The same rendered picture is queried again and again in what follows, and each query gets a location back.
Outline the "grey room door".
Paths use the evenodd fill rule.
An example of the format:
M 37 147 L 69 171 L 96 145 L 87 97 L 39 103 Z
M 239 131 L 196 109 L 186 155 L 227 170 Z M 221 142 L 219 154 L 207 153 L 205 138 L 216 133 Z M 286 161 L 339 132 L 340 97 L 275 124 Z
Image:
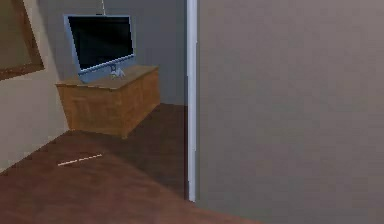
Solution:
M 384 224 L 384 0 L 198 0 L 198 205 Z

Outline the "brown framed wall picture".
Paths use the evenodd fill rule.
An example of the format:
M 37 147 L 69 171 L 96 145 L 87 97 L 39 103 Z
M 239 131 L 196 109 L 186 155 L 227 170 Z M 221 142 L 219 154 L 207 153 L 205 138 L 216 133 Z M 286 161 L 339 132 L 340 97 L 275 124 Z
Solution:
M 0 81 L 43 69 L 24 1 L 0 0 Z

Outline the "silver framed television set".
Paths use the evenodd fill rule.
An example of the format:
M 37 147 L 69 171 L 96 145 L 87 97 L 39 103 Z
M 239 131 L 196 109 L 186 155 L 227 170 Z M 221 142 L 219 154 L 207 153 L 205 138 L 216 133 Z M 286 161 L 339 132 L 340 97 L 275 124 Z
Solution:
M 90 83 L 136 64 L 129 15 L 65 14 L 64 27 L 81 82 Z

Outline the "brown wooden cabinet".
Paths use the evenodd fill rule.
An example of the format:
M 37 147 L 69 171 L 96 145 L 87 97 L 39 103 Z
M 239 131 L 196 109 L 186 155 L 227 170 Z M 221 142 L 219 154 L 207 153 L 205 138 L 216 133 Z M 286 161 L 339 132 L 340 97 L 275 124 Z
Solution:
M 73 77 L 56 84 L 70 130 L 125 139 L 159 104 L 159 67 L 134 65 L 125 76 L 90 83 Z

